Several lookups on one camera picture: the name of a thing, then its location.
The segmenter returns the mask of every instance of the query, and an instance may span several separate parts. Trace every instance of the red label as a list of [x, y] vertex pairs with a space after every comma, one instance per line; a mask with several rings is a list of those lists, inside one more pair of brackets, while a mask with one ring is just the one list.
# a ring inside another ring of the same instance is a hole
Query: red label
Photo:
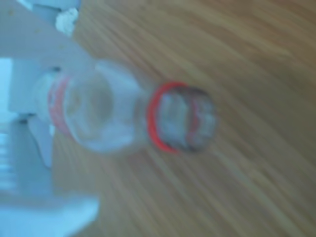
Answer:
[[71, 77], [57, 79], [48, 94], [48, 107], [53, 124], [63, 134], [71, 136], [64, 113], [65, 93]]

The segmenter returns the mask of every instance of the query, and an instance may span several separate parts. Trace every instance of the bottle mouth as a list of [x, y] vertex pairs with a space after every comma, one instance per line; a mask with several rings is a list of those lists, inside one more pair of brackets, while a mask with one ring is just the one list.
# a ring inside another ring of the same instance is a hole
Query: bottle mouth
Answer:
[[206, 147], [214, 135], [215, 123], [214, 104], [208, 94], [183, 82], [159, 87], [147, 110], [151, 141], [173, 154]]

